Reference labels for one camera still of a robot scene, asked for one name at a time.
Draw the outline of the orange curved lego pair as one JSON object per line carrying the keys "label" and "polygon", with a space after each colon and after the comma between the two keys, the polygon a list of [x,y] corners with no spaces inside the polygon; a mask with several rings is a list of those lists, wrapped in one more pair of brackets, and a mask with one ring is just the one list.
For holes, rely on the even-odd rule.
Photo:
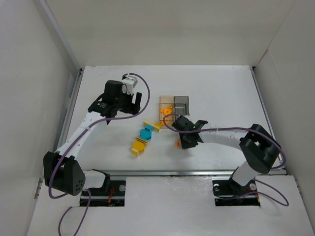
{"label": "orange curved lego pair", "polygon": [[181,140],[180,138],[178,138],[177,142],[175,143],[176,147],[180,147],[181,146]]}

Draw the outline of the yellow lego plate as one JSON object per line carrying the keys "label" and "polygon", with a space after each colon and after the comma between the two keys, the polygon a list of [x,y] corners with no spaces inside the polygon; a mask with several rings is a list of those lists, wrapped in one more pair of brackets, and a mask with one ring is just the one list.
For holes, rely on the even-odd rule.
{"label": "yellow lego plate", "polygon": [[149,121],[143,121],[143,125],[144,126],[147,126],[147,125],[151,126],[155,132],[159,132],[161,130],[161,124],[159,122],[151,123]]}

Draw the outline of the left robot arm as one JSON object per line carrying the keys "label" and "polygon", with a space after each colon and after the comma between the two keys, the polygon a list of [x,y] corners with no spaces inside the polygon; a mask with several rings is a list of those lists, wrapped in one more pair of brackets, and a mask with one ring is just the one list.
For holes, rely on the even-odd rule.
{"label": "left robot arm", "polygon": [[87,159],[84,154],[92,139],[116,119],[118,112],[137,116],[142,94],[134,93],[137,77],[125,74],[120,81],[109,80],[101,94],[88,108],[85,118],[74,134],[55,152],[47,152],[43,158],[44,182],[52,191],[58,190],[64,195],[78,195],[87,189],[108,189],[110,176],[100,170],[83,170],[80,161]]}

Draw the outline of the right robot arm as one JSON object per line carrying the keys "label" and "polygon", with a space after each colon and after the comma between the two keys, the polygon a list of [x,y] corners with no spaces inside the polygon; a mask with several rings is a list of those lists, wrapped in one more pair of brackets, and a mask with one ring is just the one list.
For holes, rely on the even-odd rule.
{"label": "right robot arm", "polygon": [[205,120],[193,123],[185,116],[178,116],[171,130],[180,135],[182,149],[194,148],[199,143],[219,144],[243,153],[244,163],[231,176],[231,183],[244,187],[257,175],[266,175],[282,153],[281,146],[259,124],[250,128],[215,128]]}

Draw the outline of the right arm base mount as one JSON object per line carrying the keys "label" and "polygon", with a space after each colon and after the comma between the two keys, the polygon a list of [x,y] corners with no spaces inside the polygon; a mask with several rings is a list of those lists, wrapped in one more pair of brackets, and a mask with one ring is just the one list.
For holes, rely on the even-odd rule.
{"label": "right arm base mount", "polygon": [[212,184],[217,207],[260,206],[254,180],[245,186],[240,186],[231,179],[215,179]]}

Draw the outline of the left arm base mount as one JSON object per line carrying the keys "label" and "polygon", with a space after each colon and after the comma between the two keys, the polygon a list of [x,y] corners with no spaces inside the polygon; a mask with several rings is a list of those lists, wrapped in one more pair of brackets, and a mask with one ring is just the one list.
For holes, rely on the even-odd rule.
{"label": "left arm base mount", "polygon": [[86,182],[79,204],[81,207],[123,207],[125,205],[126,180],[112,179],[109,173],[100,170],[85,172]]}

